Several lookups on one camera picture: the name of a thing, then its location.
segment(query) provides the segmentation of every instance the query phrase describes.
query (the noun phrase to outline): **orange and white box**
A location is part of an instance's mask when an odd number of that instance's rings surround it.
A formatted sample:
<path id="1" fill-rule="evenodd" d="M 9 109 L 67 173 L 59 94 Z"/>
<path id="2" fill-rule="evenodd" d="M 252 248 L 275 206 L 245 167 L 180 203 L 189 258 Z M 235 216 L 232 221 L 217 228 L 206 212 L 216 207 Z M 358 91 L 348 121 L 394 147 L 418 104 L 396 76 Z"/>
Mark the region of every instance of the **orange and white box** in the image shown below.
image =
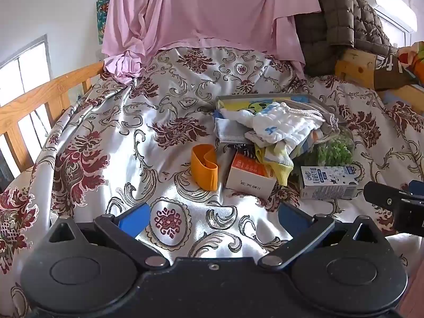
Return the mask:
<path id="1" fill-rule="evenodd" d="M 277 178 L 272 169 L 236 153 L 228 174 L 226 188 L 268 199 Z"/>

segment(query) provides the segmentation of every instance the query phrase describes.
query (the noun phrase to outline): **orange box top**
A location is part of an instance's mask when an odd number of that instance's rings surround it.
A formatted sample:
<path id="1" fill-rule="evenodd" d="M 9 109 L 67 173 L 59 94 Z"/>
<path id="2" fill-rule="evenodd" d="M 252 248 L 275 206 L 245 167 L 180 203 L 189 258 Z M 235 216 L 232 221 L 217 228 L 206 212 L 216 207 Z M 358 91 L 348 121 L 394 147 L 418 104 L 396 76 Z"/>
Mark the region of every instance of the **orange box top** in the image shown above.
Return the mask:
<path id="1" fill-rule="evenodd" d="M 262 177 L 268 177 L 266 168 L 263 164 L 254 159 L 248 158 L 238 152 L 234 157 L 231 167 L 254 173 L 255 175 L 260 175 Z"/>

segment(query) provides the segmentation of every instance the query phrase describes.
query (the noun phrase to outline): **wooden headboard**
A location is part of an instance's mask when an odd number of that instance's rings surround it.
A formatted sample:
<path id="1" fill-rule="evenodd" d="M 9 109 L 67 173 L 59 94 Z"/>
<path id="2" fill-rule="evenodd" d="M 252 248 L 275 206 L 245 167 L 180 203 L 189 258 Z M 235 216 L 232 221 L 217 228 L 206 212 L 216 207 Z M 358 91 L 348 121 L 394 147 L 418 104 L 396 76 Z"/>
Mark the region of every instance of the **wooden headboard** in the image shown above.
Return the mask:
<path id="1" fill-rule="evenodd" d="M 103 72 L 103 62 L 94 63 L 62 75 L 17 97 L 0 107 L 0 135 L 4 134 L 12 156 L 21 172 L 33 166 L 22 138 L 18 121 L 45 104 L 50 126 L 70 106 L 68 90 L 82 83 L 84 93 L 91 89 L 90 79 Z"/>

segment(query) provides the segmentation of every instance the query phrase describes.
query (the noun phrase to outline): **white carton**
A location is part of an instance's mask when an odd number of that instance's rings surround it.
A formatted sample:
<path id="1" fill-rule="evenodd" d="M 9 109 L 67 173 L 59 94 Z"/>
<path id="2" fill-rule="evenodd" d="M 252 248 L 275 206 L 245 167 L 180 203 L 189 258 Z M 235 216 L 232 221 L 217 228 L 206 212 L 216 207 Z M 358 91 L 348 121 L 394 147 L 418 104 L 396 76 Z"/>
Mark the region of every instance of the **white carton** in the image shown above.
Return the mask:
<path id="1" fill-rule="evenodd" d="M 302 166 L 300 198 L 348 199 L 355 197 L 358 182 L 351 166 Z"/>
<path id="2" fill-rule="evenodd" d="M 228 189 L 268 199 L 277 178 L 272 170 L 260 162 L 237 153 L 228 174 Z"/>

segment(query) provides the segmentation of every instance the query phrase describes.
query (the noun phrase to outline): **pink sheet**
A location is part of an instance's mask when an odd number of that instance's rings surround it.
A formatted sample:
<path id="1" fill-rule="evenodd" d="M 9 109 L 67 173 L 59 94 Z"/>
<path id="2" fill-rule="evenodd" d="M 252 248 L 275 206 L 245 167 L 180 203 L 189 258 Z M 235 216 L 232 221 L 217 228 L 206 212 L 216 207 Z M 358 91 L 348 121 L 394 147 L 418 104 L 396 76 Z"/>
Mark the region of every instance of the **pink sheet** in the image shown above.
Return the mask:
<path id="1" fill-rule="evenodd" d="M 129 83 L 158 50 L 228 46 L 293 61 L 302 71 L 293 15 L 319 11 L 318 0 L 110 0 L 105 69 Z"/>

